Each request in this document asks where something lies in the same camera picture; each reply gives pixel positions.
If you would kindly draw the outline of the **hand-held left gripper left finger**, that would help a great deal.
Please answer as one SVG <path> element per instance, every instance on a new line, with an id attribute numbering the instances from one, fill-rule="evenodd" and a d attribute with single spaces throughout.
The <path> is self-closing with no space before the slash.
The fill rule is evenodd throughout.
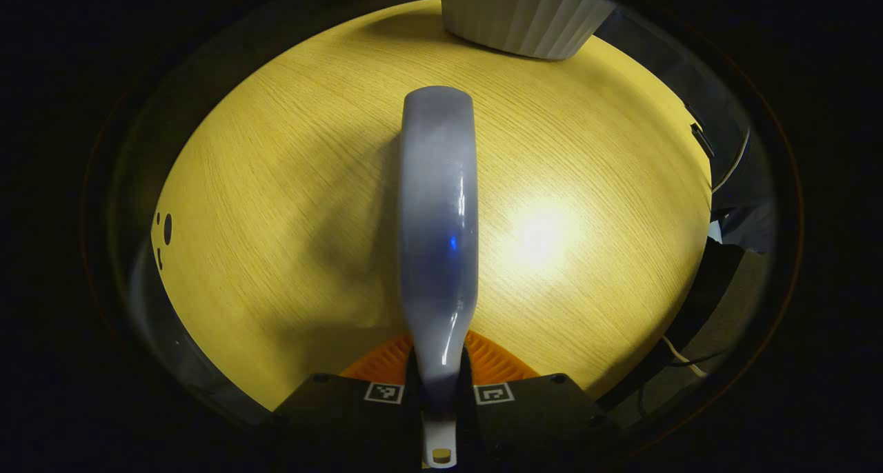
<path id="1" fill-rule="evenodd" d="M 341 374 L 310 375 L 272 414 L 274 472 L 419 472 L 421 385 L 395 336 Z"/>

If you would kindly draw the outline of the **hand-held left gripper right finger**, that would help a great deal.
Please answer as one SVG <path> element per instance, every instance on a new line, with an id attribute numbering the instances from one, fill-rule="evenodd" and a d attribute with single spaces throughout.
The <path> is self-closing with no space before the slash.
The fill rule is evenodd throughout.
<path id="1" fill-rule="evenodd" d="M 541 375 L 468 332 L 460 385 L 460 472 L 603 472 L 612 423 L 567 374 Z"/>

